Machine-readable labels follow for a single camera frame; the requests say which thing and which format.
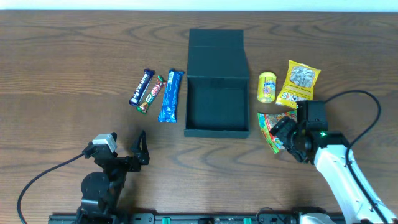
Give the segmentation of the yellow snack bag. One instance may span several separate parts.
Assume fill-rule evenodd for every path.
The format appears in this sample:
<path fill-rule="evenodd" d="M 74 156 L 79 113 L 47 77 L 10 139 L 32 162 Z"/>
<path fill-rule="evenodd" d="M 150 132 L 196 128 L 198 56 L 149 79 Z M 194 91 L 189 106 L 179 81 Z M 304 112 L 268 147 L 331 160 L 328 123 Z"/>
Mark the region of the yellow snack bag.
<path fill-rule="evenodd" d="M 313 100 L 314 86 L 321 70 L 289 60 L 285 82 L 275 103 L 296 109 L 298 101 Z"/>

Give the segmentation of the blue Oreo cookie pack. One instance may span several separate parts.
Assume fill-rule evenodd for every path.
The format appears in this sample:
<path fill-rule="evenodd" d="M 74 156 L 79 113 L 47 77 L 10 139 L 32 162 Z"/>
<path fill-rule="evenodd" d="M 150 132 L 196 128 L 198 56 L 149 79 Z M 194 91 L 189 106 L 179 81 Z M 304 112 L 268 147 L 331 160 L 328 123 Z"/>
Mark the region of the blue Oreo cookie pack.
<path fill-rule="evenodd" d="M 180 84 L 184 76 L 184 71 L 169 70 L 165 93 L 162 101 L 162 107 L 158 116 L 158 122 L 176 123 L 176 112 L 178 104 L 178 95 Z"/>

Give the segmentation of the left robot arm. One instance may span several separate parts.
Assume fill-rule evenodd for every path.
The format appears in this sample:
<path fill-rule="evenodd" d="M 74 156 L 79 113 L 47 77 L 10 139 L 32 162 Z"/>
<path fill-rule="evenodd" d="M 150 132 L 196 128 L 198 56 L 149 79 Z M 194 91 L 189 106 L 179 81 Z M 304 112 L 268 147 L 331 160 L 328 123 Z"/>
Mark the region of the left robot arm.
<path fill-rule="evenodd" d="M 93 158 L 101 172 L 88 174 L 81 183 L 81 206 L 76 223 L 129 223 L 129 215 L 117 209 L 127 173 L 139 172 L 150 161 L 146 132 L 142 131 L 130 147 L 132 156 L 119 157 L 117 134 L 99 134 L 83 150 L 86 159 Z"/>

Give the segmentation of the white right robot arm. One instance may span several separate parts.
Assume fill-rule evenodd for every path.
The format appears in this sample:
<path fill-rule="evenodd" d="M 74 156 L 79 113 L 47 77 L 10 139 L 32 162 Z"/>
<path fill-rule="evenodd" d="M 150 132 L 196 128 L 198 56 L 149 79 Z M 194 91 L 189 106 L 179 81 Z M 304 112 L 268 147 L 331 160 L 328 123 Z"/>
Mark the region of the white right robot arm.
<path fill-rule="evenodd" d="M 326 121 L 298 123 L 284 117 L 270 130 L 301 163 L 321 173 L 343 212 L 346 223 L 397 223 L 397 216 L 377 196 L 339 131 L 329 131 Z"/>

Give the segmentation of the dark blue chocolate bar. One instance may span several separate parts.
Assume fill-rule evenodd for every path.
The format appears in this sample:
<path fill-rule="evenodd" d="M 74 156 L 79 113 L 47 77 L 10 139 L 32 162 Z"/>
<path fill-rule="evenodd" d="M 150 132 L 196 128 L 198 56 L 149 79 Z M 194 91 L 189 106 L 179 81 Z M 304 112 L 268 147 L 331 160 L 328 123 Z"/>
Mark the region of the dark blue chocolate bar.
<path fill-rule="evenodd" d="M 134 91 L 133 95 L 129 100 L 129 104 L 131 106 L 137 106 L 141 102 L 144 93 L 147 90 L 147 87 L 149 86 L 149 83 L 151 82 L 154 74 L 155 74 L 154 70 L 148 68 L 144 70 L 144 74 L 140 79 L 136 90 Z"/>

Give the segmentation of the yellow mentos gum can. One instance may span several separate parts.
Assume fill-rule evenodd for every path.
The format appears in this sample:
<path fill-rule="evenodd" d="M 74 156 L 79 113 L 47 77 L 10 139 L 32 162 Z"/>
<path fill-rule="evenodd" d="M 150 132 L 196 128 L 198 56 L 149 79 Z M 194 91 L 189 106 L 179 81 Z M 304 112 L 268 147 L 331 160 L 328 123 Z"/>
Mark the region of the yellow mentos gum can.
<path fill-rule="evenodd" d="M 276 75 L 263 72 L 258 77 L 257 100 L 261 103 L 272 103 L 275 100 Z"/>

